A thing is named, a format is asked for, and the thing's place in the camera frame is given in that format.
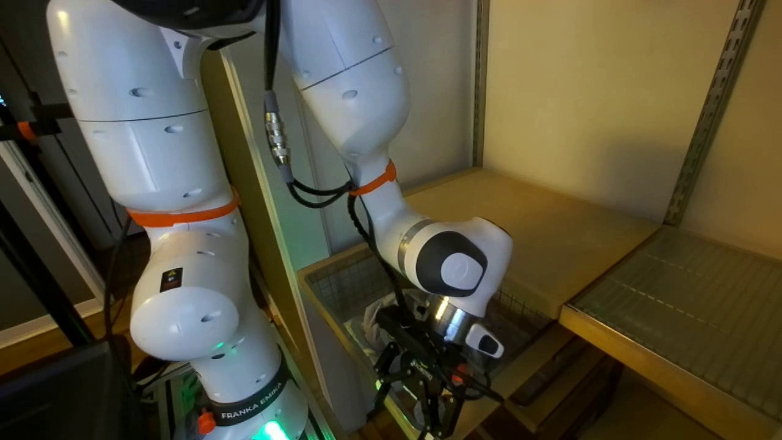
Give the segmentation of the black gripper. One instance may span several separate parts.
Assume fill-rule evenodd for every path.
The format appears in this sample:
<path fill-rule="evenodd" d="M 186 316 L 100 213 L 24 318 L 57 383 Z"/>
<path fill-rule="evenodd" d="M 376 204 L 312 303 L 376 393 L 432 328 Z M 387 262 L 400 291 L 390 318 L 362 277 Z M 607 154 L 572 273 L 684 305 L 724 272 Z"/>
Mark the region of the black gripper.
<path fill-rule="evenodd" d="M 393 387 L 407 388 L 423 418 L 420 437 L 432 440 L 448 440 L 462 406 L 489 393 L 489 377 L 476 374 L 456 344 L 440 344 L 438 334 L 407 310 L 399 338 L 374 362 L 374 374 L 374 406 L 382 406 Z"/>

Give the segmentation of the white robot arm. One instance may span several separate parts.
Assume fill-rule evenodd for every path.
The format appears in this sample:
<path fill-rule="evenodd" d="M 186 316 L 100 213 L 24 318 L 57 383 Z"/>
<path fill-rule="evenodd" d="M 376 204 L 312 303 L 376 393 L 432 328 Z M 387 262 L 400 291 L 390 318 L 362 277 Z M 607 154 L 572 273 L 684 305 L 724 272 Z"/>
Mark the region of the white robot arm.
<path fill-rule="evenodd" d="M 376 310 L 387 383 L 410 380 L 425 428 L 450 435 L 476 380 L 470 355 L 498 357 L 482 318 L 514 242 L 476 217 L 438 223 L 404 198 L 389 142 L 400 129 L 406 70 L 376 0 L 49 0 L 59 77 L 112 201 L 150 236 L 133 292 L 139 350 L 189 363 L 202 401 L 192 440 L 321 440 L 311 404 L 249 281 L 240 189 L 217 148 L 200 80 L 205 54 L 246 36 L 291 70 L 346 165 L 340 192 L 368 217 L 387 269 L 434 296 Z"/>

